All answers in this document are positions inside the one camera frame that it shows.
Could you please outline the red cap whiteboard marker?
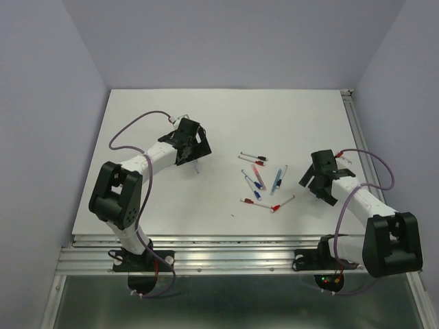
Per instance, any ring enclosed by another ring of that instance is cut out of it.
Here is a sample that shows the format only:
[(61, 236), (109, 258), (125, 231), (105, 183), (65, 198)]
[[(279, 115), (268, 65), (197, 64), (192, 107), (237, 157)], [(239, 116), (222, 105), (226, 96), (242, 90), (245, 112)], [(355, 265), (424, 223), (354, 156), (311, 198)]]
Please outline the red cap whiteboard marker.
[(246, 162), (251, 162), (251, 163), (253, 163), (253, 164), (259, 165), (259, 166), (261, 166), (261, 167), (264, 167), (264, 166), (265, 166), (265, 162), (262, 161), (262, 160), (256, 160), (256, 159), (252, 159), (252, 158), (246, 158), (246, 157), (244, 157), (244, 156), (238, 156), (238, 158), (239, 158), (240, 160), (244, 160), (244, 161), (246, 161)]

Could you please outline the red marker with end cap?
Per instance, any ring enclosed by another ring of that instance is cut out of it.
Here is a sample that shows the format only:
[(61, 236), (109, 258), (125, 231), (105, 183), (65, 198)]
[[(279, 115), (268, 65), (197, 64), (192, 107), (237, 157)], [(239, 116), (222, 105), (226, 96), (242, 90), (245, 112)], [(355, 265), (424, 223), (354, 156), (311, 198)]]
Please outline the red marker with end cap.
[(289, 197), (288, 199), (284, 200), (283, 202), (278, 203), (278, 204), (272, 206), (272, 207), (270, 208), (270, 212), (271, 212), (271, 213), (276, 212), (279, 208), (281, 208), (282, 206), (284, 206), (285, 204), (291, 202), (291, 201), (294, 200), (294, 199), (295, 199), (295, 196), (292, 195), (291, 197)]

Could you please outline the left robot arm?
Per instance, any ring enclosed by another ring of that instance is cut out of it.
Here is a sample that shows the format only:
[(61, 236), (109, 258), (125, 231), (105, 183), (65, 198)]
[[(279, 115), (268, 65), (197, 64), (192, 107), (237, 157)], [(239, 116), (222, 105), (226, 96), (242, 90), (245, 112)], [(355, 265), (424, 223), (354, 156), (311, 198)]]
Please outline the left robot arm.
[(138, 270), (152, 264), (151, 240), (139, 227), (142, 186), (152, 187), (154, 174), (211, 154), (205, 129), (196, 121), (181, 117), (174, 130), (160, 137), (147, 151), (121, 163), (105, 162), (88, 209), (104, 222), (129, 252), (129, 262)]

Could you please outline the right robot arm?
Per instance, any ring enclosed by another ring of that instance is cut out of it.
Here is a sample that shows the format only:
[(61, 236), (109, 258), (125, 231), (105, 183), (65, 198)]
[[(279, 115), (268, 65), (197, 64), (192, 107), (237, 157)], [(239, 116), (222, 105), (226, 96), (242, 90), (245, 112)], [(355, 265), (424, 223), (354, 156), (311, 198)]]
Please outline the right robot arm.
[(313, 152), (299, 184), (330, 206), (342, 204), (334, 234), (320, 238), (317, 248), (296, 250), (296, 271), (362, 266), (373, 278), (416, 272), (423, 268), (417, 218), (375, 197), (332, 150)]

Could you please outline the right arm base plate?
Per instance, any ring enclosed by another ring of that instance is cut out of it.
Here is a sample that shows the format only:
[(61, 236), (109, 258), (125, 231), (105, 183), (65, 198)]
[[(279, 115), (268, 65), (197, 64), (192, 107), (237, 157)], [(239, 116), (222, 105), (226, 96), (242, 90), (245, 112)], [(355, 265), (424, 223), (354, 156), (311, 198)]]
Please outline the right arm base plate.
[(323, 236), (313, 249), (295, 249), (295, 258), (292, 262), (294, 271), (319, 271), (356, 269), (357, 263), (348, 262), (345, 259), (336, 260), (330, 253), (329, 243), (333, 241), (334, 235)]

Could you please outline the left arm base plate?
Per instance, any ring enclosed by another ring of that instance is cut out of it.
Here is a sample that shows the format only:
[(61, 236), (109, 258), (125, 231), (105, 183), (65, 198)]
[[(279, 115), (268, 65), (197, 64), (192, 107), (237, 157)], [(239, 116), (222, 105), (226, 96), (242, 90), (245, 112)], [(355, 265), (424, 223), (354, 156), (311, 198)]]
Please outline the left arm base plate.
[(111, 249), (107, 254), (113, 260), (112, 270), (116, 273), (171, 272), (169, 263), (164, 264), (148, 251), (144, 251), (142, 255), (136, 255), (121, 248)]

